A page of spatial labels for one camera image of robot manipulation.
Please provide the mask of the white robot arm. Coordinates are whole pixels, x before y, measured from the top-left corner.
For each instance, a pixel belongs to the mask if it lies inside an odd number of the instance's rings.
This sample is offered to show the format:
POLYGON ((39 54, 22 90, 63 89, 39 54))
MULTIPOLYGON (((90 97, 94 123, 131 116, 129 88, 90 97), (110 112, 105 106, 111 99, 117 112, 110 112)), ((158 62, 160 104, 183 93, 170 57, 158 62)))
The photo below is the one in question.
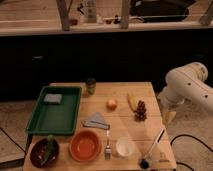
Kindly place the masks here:
POLYGON ((208 70, 200 62, 174 68, 166 74, 166 86, 157 96, 162 105, 165 126, 174 119, 174 108, 183 104, 186 99, 213 114, 213 88, 205 84, 207 78, 208 70))

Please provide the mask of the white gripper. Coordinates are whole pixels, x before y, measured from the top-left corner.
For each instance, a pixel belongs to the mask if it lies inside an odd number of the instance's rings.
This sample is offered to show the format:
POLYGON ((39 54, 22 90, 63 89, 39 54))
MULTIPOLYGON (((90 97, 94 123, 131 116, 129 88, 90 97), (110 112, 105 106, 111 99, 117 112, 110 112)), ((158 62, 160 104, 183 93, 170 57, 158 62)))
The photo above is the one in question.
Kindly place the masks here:
MULTIPOLYGON (((164 87, 163 90, 157 96, 164 110, 170 110, 177 105, 176 94, 168 87, 164 87)), ((175 118, 175 111, 167 111, 163 114, 163 123, 168 126, 175 118)))

